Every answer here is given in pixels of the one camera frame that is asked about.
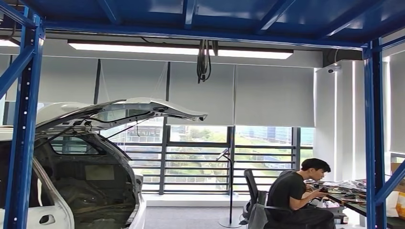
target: blue metal beam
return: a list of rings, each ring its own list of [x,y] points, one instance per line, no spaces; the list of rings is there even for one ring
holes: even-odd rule
[[[25,8],[25,16],[37,25],[35,30],[22,28],[21,51],[34,47],[34,57],[18,78],[13,141],[7,183],[4,229],[26,229],[32,175],[36,109],[45,31],[41,18]]]
[[[3,73],[3,75],[0,77],[0,98],[2,98],[7,93],[8,89],[22,73],[25,66],[27,66],[27,64],[31,61],[33,55],[34,47],[27,46]]]
[[[36,26],[32,20],[22,15],[20,12],[18,12],[16,9],[5,3],[3,0],[0,0],[0,10],[3,11],[11,19],[18,22],[19,24],[26,26],[27,28],[30,29],[35,29]]]
[[[394,40],[392,40],[390,42],[387,42],[385,44],[382,44],[382,45],[380,45],[378,47],[375,47],[375,48],[372,49],[372,51],[373,52],[381,52],[382,50],[392,48],[392,47],[400,45],[400,44],[402,44],[404,42],[405,42],[405,35],[402,36],[402,37],[399,37],[397,39],[394,39]]]
[[[76,31],[76,32],[101,32],[112,34],[127,34],[137,36],[164,36],[171,38],[193,38],[193,39],[211,39],[225,42],[252,42],[263,44],[284,44],[297,45],[318,48],[335,48],[348,50],[362,50],[367,45],[363,43],[339,42],[339,41],[319,41],[303,38],[291,38],[280,36],[260,36],[240,33],[225,33],[225,32],[207,32],[207,31],[191,31],[177,30],[151,27],[135,27],[135,26],[112,26],[100,24],[86,24],[73,22],[46,21],[47,29]]]
[[[405,161],[396,169],[391,178],[381,188],[381,190],[375,195],[375,204],[382,204],[393,189],[399,184],[399,182],[405,177]]]
[[[348,27],[352,20],[369,10],[375,9],[376,7],[380,6],[382,2],[384,2],[384,0],[367,0],[366,3],[362,2],[356,5],[334,20],[331,24],[326,26],[325,29],[319,31],[315,38],[324,39],[340,32],[344,28]]]
[[[190,30],[197,0],[183,0],[184,28]]]
[[[263,17],[256,28],[256,34],[264,34],[296,0],[278,0]]]
[[[111,23],[119,25],[122,23],[121,16],[118,13],[118,8],[113,0],[97,0],[98,4],[106,13]]]
[[[384,229],[387,226],[385,199],[376,205],[375,194],[385,183],[384,172],[384,117],[383,117],[383,58],[372,52],[381,39],[369,43],[364,50],[364,92],[366,120],[366,176],[367,227]]]

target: man's hand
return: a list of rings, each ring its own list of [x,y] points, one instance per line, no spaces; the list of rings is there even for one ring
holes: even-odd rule
[[[315,191],[312,191],[310,196],[312,198],[323,198],[325,196],[329,195],[329,193],[321,192],[320,189],[317,189]]]

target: bag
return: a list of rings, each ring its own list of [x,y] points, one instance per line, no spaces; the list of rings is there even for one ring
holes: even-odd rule
[[[387,217],[398,217],[397,203],[399,192],[393,191],[385,200]]]

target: blue metal column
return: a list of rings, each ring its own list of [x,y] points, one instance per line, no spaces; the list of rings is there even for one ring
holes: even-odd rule
[[[14,117],[4,229],[25,229],[27,225],[36,109],[45,38],[41,18],[28,8],[25,8],[24,15],[34,21],[36,28],[22,28],[21,52],[33,46],[34,57],[18,78],[17,112]]]
[[[383,120],[383,62],[381,52],[372,52],[380,39],[364,49],[365,120],[366,120],[366,170],[367,170],[367,228],[385,229],[385,200],[376,205],[375,194],[384,180],[384,120]]]

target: ceiling light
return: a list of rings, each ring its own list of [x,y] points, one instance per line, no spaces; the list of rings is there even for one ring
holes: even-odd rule
[[[193,48],[130,46],[130,45],[115,45],[115,44],[81,44],[81,43],[69,43],[69,45],[77,50],[89,50],[89,51],[142,52],[142,53],[184,54],[184,55],[198,54],[198,49]]]
[[[8,40],[0,40],[0,46],[19,47],[16,43]]]
[[[258,51],[242,51],[242,50],[218,50],[218,56],[229,57],[249,57],[249,58],[264,58],[264,59],[287,59],[293,52],[258,52]]]
[[[68,44],[77,50],[87,51],[107,51],[107,52],[140,52],[140,53],[156,53],[156,54],[183,54],[197,55],[197,45],[181,45],[181,44],[160,44],[160,43],[105,43],[90,41],[68,41]],[[246,48],[246,47],[220,47],[218,56],[226,57],[247,57],[247,58],[263,58],[263,59],[287,59],[294,53],[293,50],[277,50],[277,49],[262,49],[262,48]],[[213,50],[210,50],[210,55],[214,56]]]

